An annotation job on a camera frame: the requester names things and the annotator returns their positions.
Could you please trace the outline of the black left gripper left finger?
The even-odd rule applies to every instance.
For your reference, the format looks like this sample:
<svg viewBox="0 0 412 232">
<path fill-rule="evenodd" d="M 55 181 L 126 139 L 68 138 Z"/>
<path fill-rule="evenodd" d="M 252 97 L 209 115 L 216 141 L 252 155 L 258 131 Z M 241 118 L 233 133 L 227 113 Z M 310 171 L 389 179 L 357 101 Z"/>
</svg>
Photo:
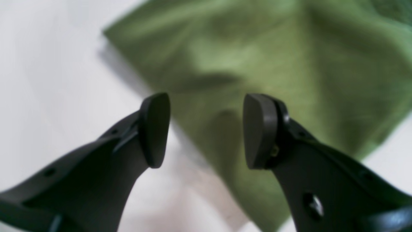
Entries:
<svg viewBox="0 0 412 232">
<path fill-rule="evenodd" d="M 1 222 L 28 232 L 116 232 L 136 180 L 164 160 L 168 94 L 143 100 L 95 141 L 1 192 Z"/>
</svg>

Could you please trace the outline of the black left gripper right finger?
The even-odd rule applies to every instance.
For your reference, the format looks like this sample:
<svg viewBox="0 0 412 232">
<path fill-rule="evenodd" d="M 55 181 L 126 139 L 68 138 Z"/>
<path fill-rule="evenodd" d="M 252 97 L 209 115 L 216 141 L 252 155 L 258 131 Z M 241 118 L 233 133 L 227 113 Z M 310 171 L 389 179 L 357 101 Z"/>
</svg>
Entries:
<svg viewBox="0 0 412 232">
<path fill-rule="evenodd" d="M 298 232 L 410 232 L 411 196 L 319 142 L 266 94 L 243 100 L 243 140 L 252 170 L 270 170 Z"/>
</svg>

